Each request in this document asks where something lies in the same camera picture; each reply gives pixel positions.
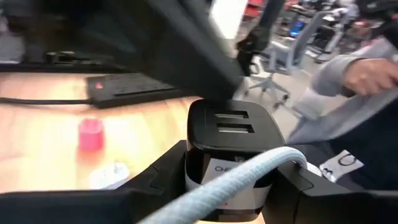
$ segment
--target black cable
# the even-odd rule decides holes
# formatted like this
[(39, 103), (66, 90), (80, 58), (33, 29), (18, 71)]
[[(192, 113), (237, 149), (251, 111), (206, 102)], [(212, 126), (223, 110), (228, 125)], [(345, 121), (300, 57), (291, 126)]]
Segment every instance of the black cable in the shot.
[(13, 105), (92, 105), (91, 99), (87, 100), (23, 100), (16, 98), (0, 97), (0, 104)]

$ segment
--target office chair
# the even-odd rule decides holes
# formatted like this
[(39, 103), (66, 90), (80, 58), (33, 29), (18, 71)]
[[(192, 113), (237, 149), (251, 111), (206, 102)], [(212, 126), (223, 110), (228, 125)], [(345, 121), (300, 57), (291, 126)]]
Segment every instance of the office chair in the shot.
[(262, 69), (270, 73), (269, 76), (267, 78), (252, 76), (253, 80), (260, 82), (250, 86), (244, 94), (247, 95), (250, 89), (257, 87), (260, 87), (263, 92), (270, 89), (272, 99), (279, 102), (275, 91), (279, 90), (285, 93), (282, 101), (286, 101), (290, 96), (290, 92), (274, 82), (272, 78), (275, 73), (291, 75), (293, 71), (301, 69), (301, 61), (305, 54), (307, 43), (322, 24), (323, 17), (328, 13), (330, 12), (321, 11), (316, 13), (311, 22), (304, 27), (296, 39), (285, 38), (283, 44), (272, 41), (259, 55)]

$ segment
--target gray jacket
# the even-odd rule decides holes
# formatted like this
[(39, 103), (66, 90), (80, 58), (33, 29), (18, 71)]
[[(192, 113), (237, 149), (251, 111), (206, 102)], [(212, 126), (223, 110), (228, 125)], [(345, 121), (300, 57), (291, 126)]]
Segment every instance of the gray jacket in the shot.
[[(347, 66), (361, 58), (386, 58), (398, 61), (398, 51), (386, 40), (380, 39), (350, 55), (339, 55), (325, 64), (312, 78), (311, 88), (323, 96), (337, 96), (343, 89), (343, 75)], [(291, 132), (287, 144), (304, 144), (337, 138), (378, 113), (398, 97), (398, 89), (375, 96), (353, 96), (339, 108), (318, 118), (300, 119)]]

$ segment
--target slot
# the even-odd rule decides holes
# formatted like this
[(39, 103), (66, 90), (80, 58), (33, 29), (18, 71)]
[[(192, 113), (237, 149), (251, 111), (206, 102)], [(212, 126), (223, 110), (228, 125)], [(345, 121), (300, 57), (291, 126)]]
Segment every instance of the slot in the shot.
[(215, 113), (217, 118), (233, 118), (233, 119), (244, 119), (249, 118), (248, 112), (246, 111), (223, 111)]
[(221, 133), (254, 133), (250, 124), (217, 124), (218, 131)]

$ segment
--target wooden desk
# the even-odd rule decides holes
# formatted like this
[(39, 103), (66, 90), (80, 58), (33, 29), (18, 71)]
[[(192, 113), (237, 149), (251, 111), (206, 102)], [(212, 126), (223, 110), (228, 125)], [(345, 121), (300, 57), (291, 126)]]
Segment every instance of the wooden desk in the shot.
[[(85, 99), (83, 78), (73, 74), (3, 73), (0, 96)], [(86, 105), (0, 105), (0, 192), (88, 189), (88, 174), (115, 161), (127, 164), (134, 177), (186, 138), (188, 109), (197, 99), (108, 110)], [(77, 149), (78, 124), (89, 117), (104, 122), (104, 151), (83, 153)], [(251, 223), (264, 222), (259, 217)]]

